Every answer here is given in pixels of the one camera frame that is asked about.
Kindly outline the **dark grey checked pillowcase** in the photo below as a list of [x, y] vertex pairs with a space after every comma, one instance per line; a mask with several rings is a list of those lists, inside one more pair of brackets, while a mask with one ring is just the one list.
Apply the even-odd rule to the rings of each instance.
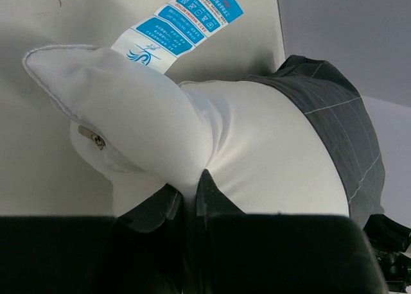
[[385, 166], [361, 94], [330, 62], [291, 55], [270, 74], [244, 78], [283, 93], [314, 127], [338, 171], [349, 215], [364, 228], [383, 214]]

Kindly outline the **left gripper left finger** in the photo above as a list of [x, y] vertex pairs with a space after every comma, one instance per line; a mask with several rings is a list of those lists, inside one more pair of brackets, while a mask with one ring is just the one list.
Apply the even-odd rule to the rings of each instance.
[[183, 199], [166, 185], [119, 217], [3, 216], [2, 293], [180, 293]]

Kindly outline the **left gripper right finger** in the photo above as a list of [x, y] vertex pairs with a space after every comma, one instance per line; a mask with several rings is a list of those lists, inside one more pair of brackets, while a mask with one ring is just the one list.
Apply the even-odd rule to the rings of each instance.
[[198, 183], [200, 293], [386, 293], [363, 231], [345, 216], [247, 214], [204, 171]]

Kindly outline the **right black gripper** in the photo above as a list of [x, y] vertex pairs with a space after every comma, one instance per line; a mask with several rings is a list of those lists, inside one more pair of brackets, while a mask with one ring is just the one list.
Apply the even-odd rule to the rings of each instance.
[[410, 286], [410, 229], [384, 214], [373, 214], [364, 227], [390, 292]]

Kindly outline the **white pillow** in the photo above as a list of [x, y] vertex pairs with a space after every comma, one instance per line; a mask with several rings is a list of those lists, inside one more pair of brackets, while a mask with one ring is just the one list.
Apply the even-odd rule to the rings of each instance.
[[164, 184], [189, 215], [204, 171], [247, 213], [348, 216], [331, 157], [305, 115], [255, 82], [185, 82], [104, 48], [49, 46], [26, 72], [70, 119], [77, 153], [111, 181], [116, 216]]

